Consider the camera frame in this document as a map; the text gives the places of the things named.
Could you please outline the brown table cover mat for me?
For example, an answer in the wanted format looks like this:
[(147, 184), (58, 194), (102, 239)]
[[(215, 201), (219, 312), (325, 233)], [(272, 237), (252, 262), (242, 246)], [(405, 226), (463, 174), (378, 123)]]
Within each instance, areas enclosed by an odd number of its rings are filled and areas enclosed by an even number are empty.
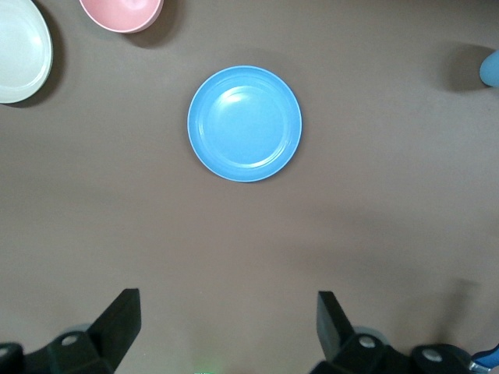
[[(27, 350), (139, 288), (119, 374), (307, 374), (317, 292), (398, 350), (499, 343), (499, 0), (165, 0), (121, 35), (37, 0), (55, 60), (0, 105), (0, 341)], [(303, 132), (237, 183), (189, 144), (192, 96), (257, 65)]]

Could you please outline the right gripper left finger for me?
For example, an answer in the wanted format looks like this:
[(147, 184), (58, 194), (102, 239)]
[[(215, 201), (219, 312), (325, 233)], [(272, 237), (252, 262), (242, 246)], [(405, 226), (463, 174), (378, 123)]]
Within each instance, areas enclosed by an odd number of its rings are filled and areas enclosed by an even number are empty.
[(23, 360), (23, 374), (115, 374), (140, 332), (140, 291), (128, 288), (85, 330), (69, 330)]

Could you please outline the blue plate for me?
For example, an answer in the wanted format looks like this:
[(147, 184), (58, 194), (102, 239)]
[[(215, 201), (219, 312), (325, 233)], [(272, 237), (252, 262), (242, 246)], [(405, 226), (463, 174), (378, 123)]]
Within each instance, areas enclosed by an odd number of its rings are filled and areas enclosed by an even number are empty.
[(295, 155), (303, 117), (289, 85), (252, 65), (222, 69), (191, 100), (186, 128), (201, 164), (233, 182), (276, 175)]

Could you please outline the blue cup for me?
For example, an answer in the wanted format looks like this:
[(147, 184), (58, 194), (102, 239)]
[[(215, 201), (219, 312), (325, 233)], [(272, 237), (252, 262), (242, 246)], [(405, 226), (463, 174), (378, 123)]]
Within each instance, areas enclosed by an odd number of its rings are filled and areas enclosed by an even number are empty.
[(481, 81), (487, 86), (499, 87), (499, 50), (483, 60), (479, 75)]

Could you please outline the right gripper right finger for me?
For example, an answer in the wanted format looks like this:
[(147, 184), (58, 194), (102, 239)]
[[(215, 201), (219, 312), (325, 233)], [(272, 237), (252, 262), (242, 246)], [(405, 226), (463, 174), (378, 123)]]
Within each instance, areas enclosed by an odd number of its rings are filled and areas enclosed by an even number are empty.
[(318, 293), (316, 328), (324, 360), (313, 374), (410, 374), (410, 358), (380, 332), (352, 326), (331, 291)]

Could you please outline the small pink bowl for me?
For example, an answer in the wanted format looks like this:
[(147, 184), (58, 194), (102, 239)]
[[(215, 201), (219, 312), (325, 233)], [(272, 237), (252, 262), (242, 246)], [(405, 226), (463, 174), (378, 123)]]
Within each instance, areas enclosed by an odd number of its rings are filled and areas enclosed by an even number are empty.
[(164, 0), (79, 0), (98, 26), (120, 34), (147, 29), (159, 17)]

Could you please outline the beige plate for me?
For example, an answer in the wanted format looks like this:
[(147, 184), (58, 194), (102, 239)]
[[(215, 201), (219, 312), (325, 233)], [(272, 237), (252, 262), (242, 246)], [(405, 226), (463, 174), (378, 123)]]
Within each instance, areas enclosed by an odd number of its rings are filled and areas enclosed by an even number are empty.
[(0, 0), (0, 104), (32, 97), (53, 62), (48, 25), (32, 0)]

